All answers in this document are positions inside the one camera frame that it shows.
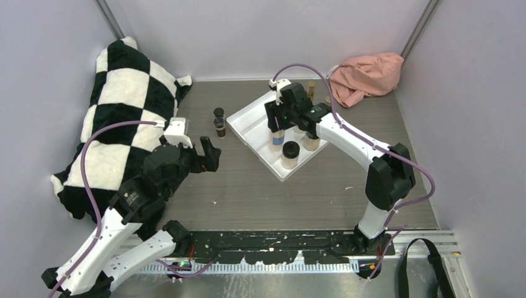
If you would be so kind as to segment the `silver lid jar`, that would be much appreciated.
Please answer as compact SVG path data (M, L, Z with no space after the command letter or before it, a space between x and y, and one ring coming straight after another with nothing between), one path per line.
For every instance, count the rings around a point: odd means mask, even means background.
M282 149L283 143L285 139L285 131L284 130L278 130L276 132L271 133L270 143L269 147L273 151L278 151Z
M298 134L304 134L305 132L302 131L298 126L293 127L293 131Z

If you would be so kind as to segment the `black cap jar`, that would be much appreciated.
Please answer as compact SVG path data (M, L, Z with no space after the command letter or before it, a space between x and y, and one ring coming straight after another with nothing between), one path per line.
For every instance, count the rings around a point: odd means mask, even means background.
M319 148L320 141L320 138L305 133L305 136L303 137L303 148L307 151L316 151Z
M282 146L281 165L285 169L294 169L298 165L300 146L297 142L288 141Z

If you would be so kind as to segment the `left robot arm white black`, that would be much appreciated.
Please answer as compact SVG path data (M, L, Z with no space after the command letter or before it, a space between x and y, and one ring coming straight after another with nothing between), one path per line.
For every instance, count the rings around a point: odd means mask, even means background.
M190 173L215 172L221 150L200 137L203 155L193 146L162 140L136 176L121 184L90 239L62 266L42 274L47 288L62 297L110 297L124 280L156 259L185 256L190 232L176 220L153 232L166 202Z

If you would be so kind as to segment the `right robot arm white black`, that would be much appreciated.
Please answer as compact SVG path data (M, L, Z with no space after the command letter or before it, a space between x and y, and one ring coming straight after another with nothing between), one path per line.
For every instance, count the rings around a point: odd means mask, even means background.
M300 83L271 80L269 88L275 99L264 107L271 132L297 127L307 137L338 147L365 169L368 206L355 226L354 246L363 255L371 254L379 246L389 214L416 184L408 148L379 142L336 117L327 104L313 104Z

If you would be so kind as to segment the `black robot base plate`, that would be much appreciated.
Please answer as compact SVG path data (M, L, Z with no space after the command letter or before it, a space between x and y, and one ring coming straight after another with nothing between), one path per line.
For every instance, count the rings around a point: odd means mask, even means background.
M393 255L390 238L384 233L372 243L343 230L194 231L171 256L219 264L343 264L352 256L375 259L384 250Z

